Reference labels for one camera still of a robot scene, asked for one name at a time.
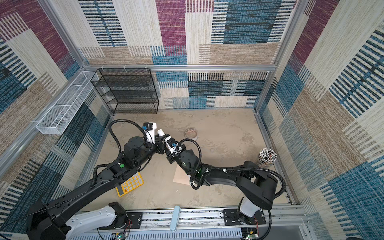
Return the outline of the pink envelope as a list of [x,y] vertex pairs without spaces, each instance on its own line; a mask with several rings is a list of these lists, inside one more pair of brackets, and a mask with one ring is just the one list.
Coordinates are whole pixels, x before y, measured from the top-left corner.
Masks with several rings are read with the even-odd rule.
[[177,184],[190,185],[190,175],[187,175],[185,171],[177,165],[173,182]]

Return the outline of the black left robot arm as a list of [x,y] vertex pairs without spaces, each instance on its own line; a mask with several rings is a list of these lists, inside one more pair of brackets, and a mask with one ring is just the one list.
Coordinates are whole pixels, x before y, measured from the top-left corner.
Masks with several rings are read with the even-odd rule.
[[[123,122],[134,125],[143,135],[133,137],[121,146],[112,126]],[[31,205],[24,217],[30,240],[70,240],[100,227],[120,229],[126,225],[126,210],[117,202],[84,214],[79,211],[133,177],[154,154],[163,154],[167,135],[162,130],[156,133],[154,123],[145,123],[141,127],[124,119],[112,121],[108,129],[118,146],[117,158],[111,163],[95,166],[92,179],[66,195],[47,204],[38,201]]]

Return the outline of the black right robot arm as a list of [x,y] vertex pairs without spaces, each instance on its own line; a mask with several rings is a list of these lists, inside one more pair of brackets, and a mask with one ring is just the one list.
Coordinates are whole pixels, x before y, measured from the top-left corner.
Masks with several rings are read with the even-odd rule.
[[176,162],[190,176],[189,182],[194,190],[202,186],[227,185],[237,187],[245,195],[236,213],[229,216],[242,225],[254,224],[255,213],[270,211],[274,200],[286,190],[286,181],[280,174],[260,168],[251,161],[230,168],[203,164],[201,148],[192,139],[177,142],[167,137],[164,145],[168,160]]

